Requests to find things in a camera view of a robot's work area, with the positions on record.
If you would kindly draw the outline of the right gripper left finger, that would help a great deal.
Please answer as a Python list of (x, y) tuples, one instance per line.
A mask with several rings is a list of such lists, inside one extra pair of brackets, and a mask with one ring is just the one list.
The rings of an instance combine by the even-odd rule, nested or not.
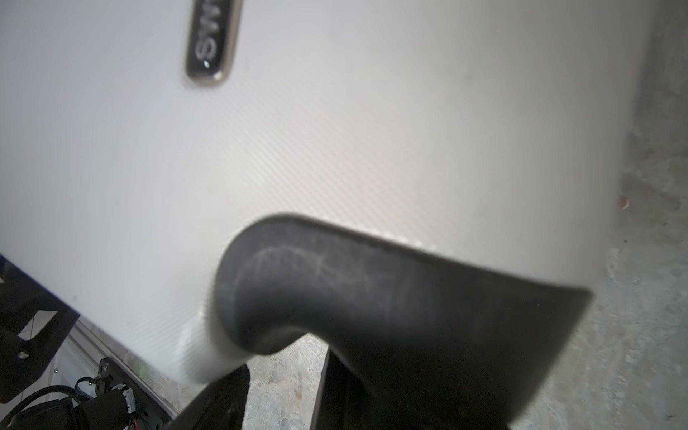
[(250, 370), (243, 365), (208, 384), (165, 430), (240, 430), (250, 387)]

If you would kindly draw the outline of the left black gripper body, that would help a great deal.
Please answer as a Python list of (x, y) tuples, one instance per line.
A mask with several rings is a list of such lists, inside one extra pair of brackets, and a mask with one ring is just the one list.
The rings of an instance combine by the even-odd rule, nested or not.
[[(52, 313), (38, 333), (21, 333), (40, 312)], [(39, 380), (80, 315), (27, 274), (1, 260), (1, 401)]]

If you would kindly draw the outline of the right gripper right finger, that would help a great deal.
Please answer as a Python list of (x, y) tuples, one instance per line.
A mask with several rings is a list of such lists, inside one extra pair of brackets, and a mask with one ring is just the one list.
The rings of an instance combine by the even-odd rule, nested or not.
[(315, 400), (311, 430), (367, 429), (367, 392), (329, 349)]

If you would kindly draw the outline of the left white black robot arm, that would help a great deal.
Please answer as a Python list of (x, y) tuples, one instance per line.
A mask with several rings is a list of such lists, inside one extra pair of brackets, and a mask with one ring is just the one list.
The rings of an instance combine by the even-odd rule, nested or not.
[(3, 429), (162, 429), (170, 414), (109, 358), (95, 376), (30, 386), (47, 371), (79, 314), (31, 277), (1, 261)]

